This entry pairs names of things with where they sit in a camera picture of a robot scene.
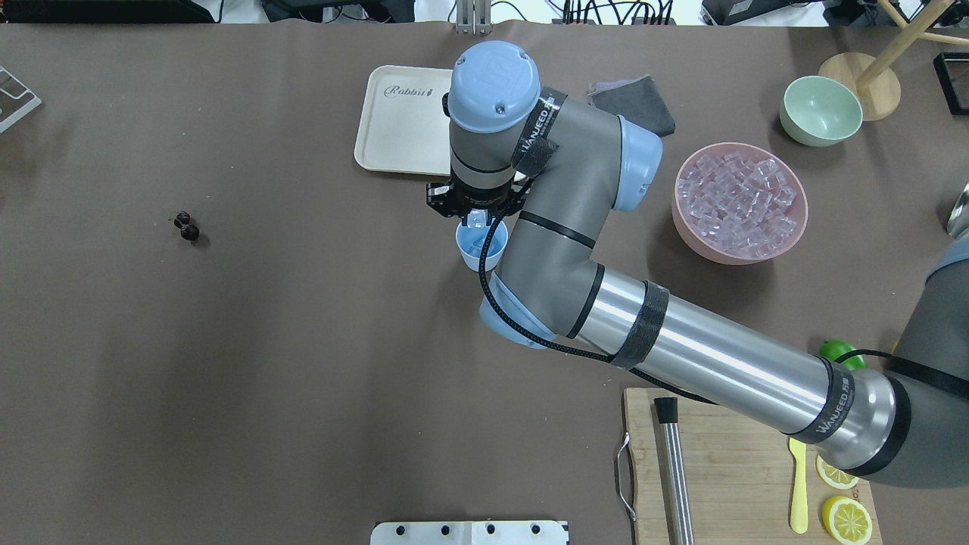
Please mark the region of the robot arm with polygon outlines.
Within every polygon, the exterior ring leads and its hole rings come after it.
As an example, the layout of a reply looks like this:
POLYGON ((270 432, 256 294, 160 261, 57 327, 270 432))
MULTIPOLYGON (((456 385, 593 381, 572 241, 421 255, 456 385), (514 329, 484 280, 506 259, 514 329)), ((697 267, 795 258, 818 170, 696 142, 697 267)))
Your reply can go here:
POLYGON ((450 178, 427 186, 445 217, 518 215, 482 320, 520 344, 560 337, 689 399, 816 448, 834 468, 885 485, 967 484, 967 238, 955 239, 883 370, 848 370, 633 279, 593 259, 614 210, 633 210, 658 170, 661 139, 544 86, 511 42, 456 60, 442 99, 450 178))

